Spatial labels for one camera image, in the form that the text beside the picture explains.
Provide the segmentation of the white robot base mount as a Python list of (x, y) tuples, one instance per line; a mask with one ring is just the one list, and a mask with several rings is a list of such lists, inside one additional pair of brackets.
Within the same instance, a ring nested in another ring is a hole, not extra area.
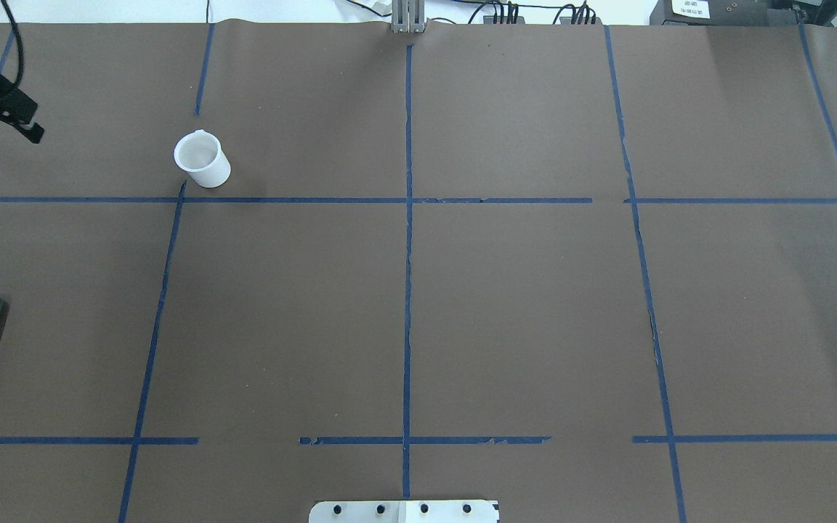
[(495, 500), (335, 500), (318, 502), (309, 522), (499, 522)]

